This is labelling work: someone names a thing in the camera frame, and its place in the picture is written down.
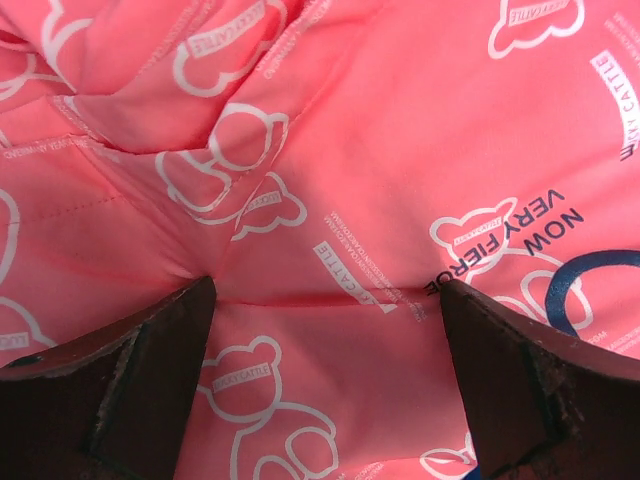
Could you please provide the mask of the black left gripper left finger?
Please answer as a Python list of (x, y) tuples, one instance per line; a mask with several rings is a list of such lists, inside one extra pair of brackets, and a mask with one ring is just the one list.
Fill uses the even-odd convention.
[(3, 366), (2, 478), (173, 478), (215, 301), (203, 277)]

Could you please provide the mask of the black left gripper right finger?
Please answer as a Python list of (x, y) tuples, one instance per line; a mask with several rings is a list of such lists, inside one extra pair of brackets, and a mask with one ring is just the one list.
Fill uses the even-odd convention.
[(482, 478), (638, 478), (638, 360), (458, 280), (440, 304)]

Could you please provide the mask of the pink printed garment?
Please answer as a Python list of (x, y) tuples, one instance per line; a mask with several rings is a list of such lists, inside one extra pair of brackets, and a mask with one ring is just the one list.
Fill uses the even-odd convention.
[(180, 479), (461, 479), (448, 280), (639, 354), (635, 1), (5, 1), (1, 360), (209, 276)]

